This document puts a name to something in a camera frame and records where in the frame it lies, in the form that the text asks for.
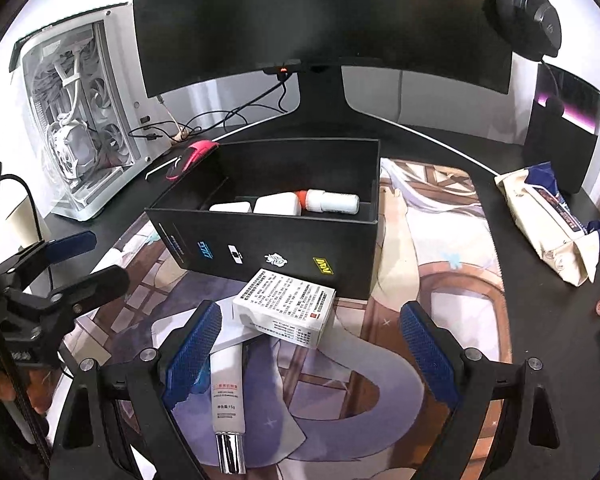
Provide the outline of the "person left hand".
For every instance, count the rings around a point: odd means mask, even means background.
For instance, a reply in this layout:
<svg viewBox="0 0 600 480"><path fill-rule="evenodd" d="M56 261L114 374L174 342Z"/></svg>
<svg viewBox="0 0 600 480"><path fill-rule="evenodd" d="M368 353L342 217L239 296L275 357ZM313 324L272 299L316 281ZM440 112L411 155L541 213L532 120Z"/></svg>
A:
<svg viewBox="0 0 600 480"><path fill-rule="evenodd" d="M29 385L27 386L27 395L32 408L38 414L44 414L50 408L53 402L55 391L54 372L47 370L32 370L29 373ZM9 378L0 372L0 400L13 401L16 398L14 386Z"/></svg>

